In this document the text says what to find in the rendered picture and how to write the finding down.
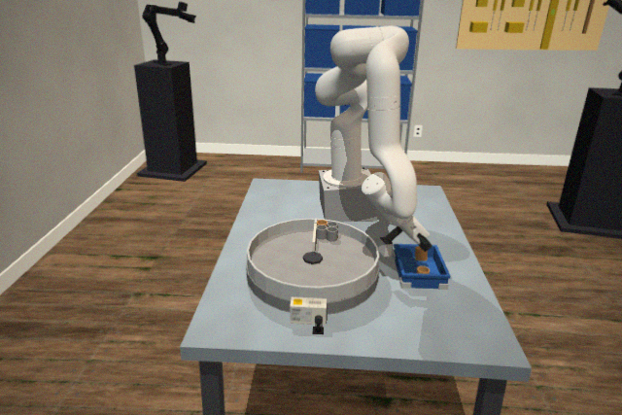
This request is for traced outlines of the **blue crate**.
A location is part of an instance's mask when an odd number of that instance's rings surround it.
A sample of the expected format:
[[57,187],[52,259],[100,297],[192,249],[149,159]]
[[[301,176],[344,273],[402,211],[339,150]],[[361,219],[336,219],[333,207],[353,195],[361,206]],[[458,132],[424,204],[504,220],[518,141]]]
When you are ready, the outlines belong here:
[[[448,290],[451,278],[437,245],[428,249],[426,261],[415,260],[415,244],[394,244],[393,258],[396,262],[400,286],[404,289]],[[417,274],[418,266],[425,266],[430,274]],[[401,274],[400,274],[401,272]]]

